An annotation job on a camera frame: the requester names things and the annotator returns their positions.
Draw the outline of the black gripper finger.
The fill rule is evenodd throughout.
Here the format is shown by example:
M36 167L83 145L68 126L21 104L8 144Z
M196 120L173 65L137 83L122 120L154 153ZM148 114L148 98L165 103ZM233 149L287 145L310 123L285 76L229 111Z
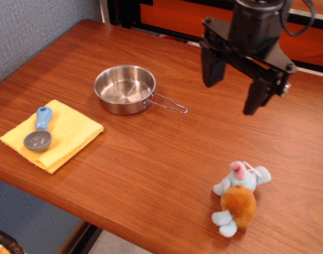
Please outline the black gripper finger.
M212 87L224 79L226 62L221 53L211 48L201 48L202 79L206 87Z
M251 84L248 98L243 110L244 115L254 115L259 107L265 106L276 93L277 85L262 77L254 80Z

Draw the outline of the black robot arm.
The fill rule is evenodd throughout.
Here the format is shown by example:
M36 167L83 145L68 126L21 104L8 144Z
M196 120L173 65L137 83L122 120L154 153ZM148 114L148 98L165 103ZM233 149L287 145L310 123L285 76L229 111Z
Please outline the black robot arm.
M291 87L296 65L282 51L279 39L291 1L235 1L232 22L210 17L202 23L200 39L202 78L207 87L224 79L231 65L253 80L243 113L253 115L277 94Z

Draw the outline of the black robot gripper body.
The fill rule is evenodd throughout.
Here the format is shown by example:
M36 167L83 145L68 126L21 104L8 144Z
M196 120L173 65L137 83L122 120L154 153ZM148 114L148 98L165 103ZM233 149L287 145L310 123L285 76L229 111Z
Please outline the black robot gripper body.
M297 70L279 45L290 2L235 2L230 23L207 17L200 46L221 53L221 59L253 80L262 77L277 85L283 96Z

